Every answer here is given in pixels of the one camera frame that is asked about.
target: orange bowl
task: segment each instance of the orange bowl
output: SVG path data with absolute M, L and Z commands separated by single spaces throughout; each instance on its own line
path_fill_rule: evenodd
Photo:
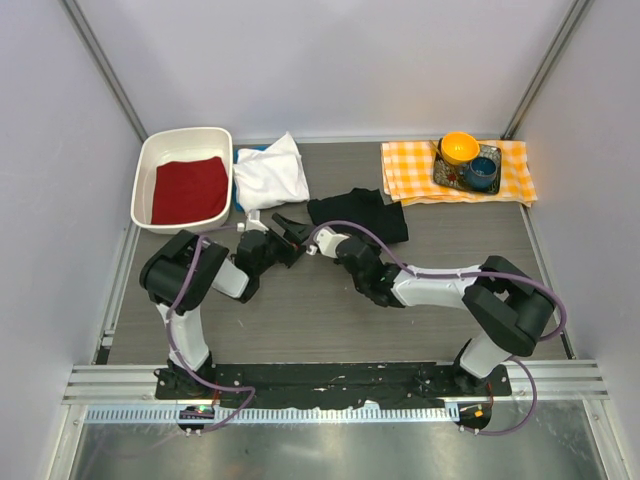
M 480 153 L 480 145 L 468 133 L 451 132 L 442 138 L 440 153 L 447 163 L 460 165 L 476 158 Z

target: white cloth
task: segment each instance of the white cloth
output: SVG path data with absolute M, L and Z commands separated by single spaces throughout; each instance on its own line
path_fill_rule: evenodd
M 264 151 L 241 148 L 233 171 L 244 211 L 309 200 L 301 159 L 289 132 Z

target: blue cup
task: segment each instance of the blue cup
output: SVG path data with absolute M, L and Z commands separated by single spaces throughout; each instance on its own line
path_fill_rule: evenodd
M 496 179 L 498 165 L 487 157 L 476 157 L 471 160 L 464 169 L 464 179 L 474 190 L 489 190 Z

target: red towel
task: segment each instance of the red towel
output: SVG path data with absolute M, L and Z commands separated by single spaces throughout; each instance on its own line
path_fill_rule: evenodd
M 227 202 L 229 177 L 220 157 L 170 162 L 157 168 L 154 225 L 179 225 L 215 217 Z

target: metal frame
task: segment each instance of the metal frame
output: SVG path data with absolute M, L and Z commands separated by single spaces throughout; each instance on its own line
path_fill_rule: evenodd
M 541 401 L 582 400 L 590 426 L 609 478 L 632 478 L 621 453 L 611 418 L 610 400 L 598 366 L 593 360 L 537 360 L 525 362 L 538 388 Z M 529 380 L 512 362 L 505 363 L 513 395 L 495 398 L 496 402 L 531 399 Z M 80 446 L 82 426 L 87 423 L 171 423 L 184 405 L 197 405 L 191 400 L 156 400 L 157 378 L 154 370 L 164 365 L 78 365 L 73 368 L 64 394 L 67 409 L 60 441 L 52 462 L 50 480 L 69 477 L 76 451 Z M 381 414 L 375 406 L 347 410 L 344 414 L 293 409 L 256 411 L 240 418 L 240 423 L 336 423 L 388 421 L 448 421 L 455 417 L 458 401 L 484 401 L 486 398 L 447 398 L 445 409 L 398 410 Z
M 89 407 L 86 405 L 69 405 L 66 410 L 60 437 L 50 465 L 49 480 L 68 480 L 80 446 L 82 427 Z
M 106 54 L 93 33 L 77 0 L 59 0 L 59 2 L 78 32 L 80 39 L 85 44 L 89 54 L 92 56 L 98 71 L 103 76 L 136 135 L 140 141 L 144 142 L 144 140 L 148 138 L 147 131 L 129 100 L 124 87 L 111 67 Z M 579 26 L 581 19 L 588 11 L 592 2 L 593 0 L 574 0 L 509 121 L 502 135 L 503 139 L 512 139 L 515 136 L 533 101 L 549 78 L 553 67 L 558 62 L 571 35 Z M 381 141 L 381 138 L 305 139 L 303 142 L 355 140 Z M 542 273 L 543 281 L 545 284 L 551 286 L 551 279 L 545 267 L 543 255 L 531 223 L 530 211 L 524 207 L 522 207 L 521 211 L 538 266 Z M 131 223 L 122 244 L 113 289 L 110 292 L 104 314 L 102 338 L 96 351 L 96 358 L 94 359 L 97 363 L 106 361 L 106 355 L 108 355 L 108 349 L 117 325 L 139 232 L 140 229 Z M 575 358 L 571 345 L 565 335 L 563 335 L 563 342 L 568 356 Z M 525 363 L 531 369 L 534 376 L 540 400 L 583 400 L 607 475 L 615 479 L 631 478 L 631 475 L 627 471 L 627 464 L 624 457 L 620 453 L 619 440 L 614 428 L 616 422 L 615 419 L 612 419 L 610 400 L 596 363 L 591 360 L 531 361 Z M 64 421 L 60 428 L 55 454 L 51 461 L 48 477 L 50 480 L 68 479 L 76 451 L 80 445 L 82 426 L 85 423 L 85 418 L 87 418 L 87 415 L 92 409 L 107 405 L 134 405 L 138 409 L 167 408 L 172 404 L 195 403 L 193 400 L 184 402 L 156 400 L 154 398 L 156 378 L 153 375 L 153 371 L 159 367 L 163 366 L 96 365 L 74 367 L 62 402 Z M 531 397 L 528 393 L 529 382 L 524 372 L 513 364 L 507 364 L 507 369 L 512 381 L 514 395 L 511 397 L 497 398 L 496 401 L 530 399 Z M 447 400 L 455 402 L 460 399 L 451 398 Z M 465 400 L 480 401 L 484 400 L 484 398 Z
M 560 55 L 564 52 L 571 36 L 580 25 L 580 22 L 589 10 L 589 7 L 591 7 L 592 3 L 593 0 L 574 0 L 571 7 L 569 7 L 560 28 L 553 37 L 544 57 L 542 57 L 538 70 L 536 70 L 531 82 L 529 82 L 529 86 L 525 90 L 520 103 L 516 107 L 516 111 L 511 117 L 511 120 L 502 135 L 503 140 L 511 140 L 515 136 L 516 132 L 522 125 L 524 117 L 531 108 L 533 101 L 538 96 L 538 93 L 540 93 L 540 89 L 549 78 L 549 75 L 553 71 L 553 67 L 558 63 Z
M 540 400 L 609 398 L 602 375 L 593 360 L 533 360 L 525 362 L 536 381 Z M 512 362 L 505 363 L 514 394 L 495 401 L 530 399 L 529 380 Z M 75 366 L 64 393 L 64 405 L 167 405 L 197 404 L 197 400 L 156 400 L 154 370 L 164 365 Z M 451 397 L 449 402 L 484 401 L 485 397 Z

